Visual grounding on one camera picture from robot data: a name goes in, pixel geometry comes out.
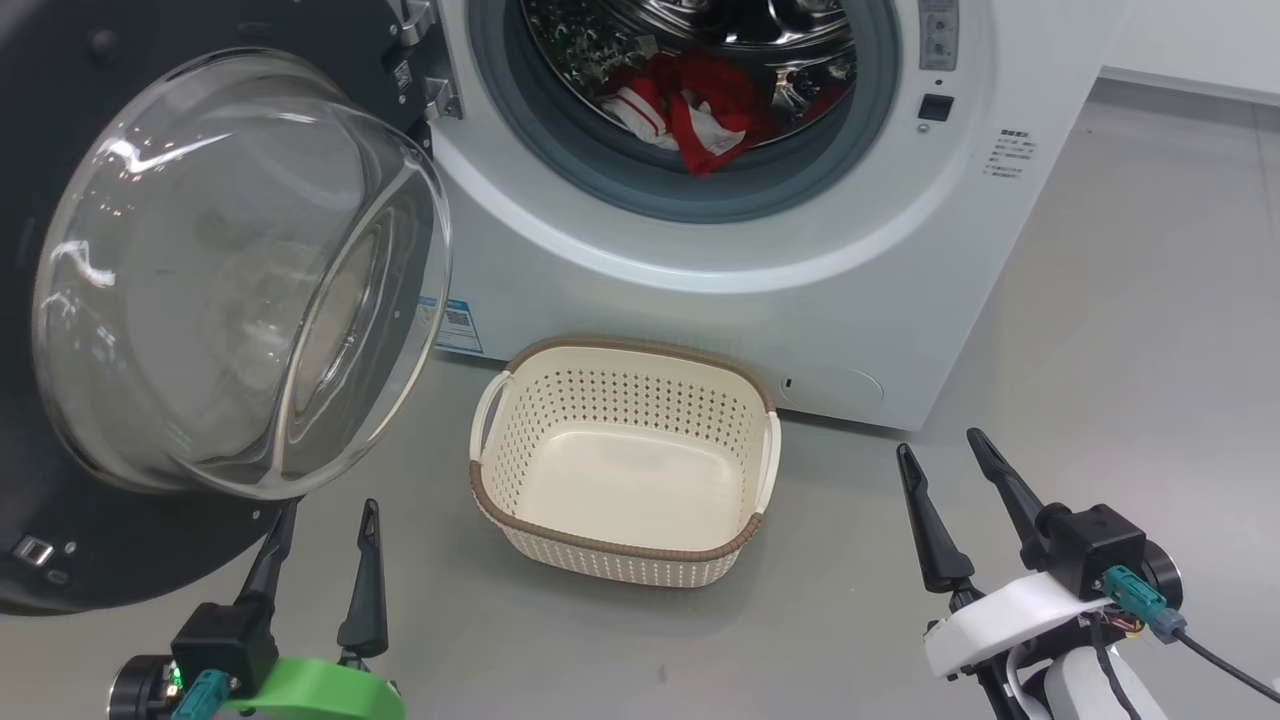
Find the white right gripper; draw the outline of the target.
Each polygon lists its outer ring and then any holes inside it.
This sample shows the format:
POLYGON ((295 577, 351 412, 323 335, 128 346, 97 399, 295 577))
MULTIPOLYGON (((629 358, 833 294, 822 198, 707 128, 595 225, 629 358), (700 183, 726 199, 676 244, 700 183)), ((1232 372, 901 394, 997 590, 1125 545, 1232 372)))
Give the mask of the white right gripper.
MULTIPOLYGON (((1012 521, 1024 568, 1043 571, 1047 550, 1036 520, 1044 505, 980 428, 969 428, 966 439, 1012 521)), ((897 465, 924 588, 934 594, 973 592, 972 560, 954 543, 908 443, 897 447, 897 465)), ((1064 624, 1078 628, 1078 616, 1107 605, 1106 596, 1079 600, 1046 573, 1024 577, 955 610, 929 629, 924 639, 927 661, 934 676, 948 676, 1028 641, 1036 639, 1046 648, 1050 643, 1041 635, 1064 624)))

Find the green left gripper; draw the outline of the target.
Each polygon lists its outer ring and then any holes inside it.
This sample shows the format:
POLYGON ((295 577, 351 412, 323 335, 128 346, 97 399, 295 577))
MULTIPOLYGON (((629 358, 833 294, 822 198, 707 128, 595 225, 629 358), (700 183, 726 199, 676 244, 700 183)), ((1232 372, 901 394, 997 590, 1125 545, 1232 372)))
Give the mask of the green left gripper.
MULTIPOLYGON (((275 611, 276 591, 291 555, 300 498, 282 506, 236 597, 236 607, 275 611)), ((360 560, 337 643, 340 661, 366 661, 389 650, 387 583, 378 501, 367 498, 357 534, 360 560)), ((280 659, 259 693, 228 700, 227 719, 404 719, 406 705, 393 685, 365 669, 324 659, 280 659)))

